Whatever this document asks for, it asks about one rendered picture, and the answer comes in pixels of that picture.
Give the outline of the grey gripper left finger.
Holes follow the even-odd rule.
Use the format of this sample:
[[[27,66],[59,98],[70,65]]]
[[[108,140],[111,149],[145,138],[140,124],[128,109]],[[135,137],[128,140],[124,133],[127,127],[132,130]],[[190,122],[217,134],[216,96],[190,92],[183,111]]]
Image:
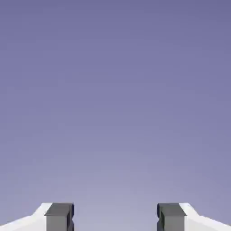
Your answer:
[[[0,225],[0,231],[74,231],[73,203],[42,203],[29,216]]]

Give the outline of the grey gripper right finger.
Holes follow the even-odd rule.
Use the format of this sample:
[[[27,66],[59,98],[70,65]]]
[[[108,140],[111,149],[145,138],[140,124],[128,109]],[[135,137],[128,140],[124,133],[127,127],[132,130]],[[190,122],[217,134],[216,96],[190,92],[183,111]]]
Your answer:
[[[231,231],[231,225],[199,215],[190,203],[158,203],[157,231]]]

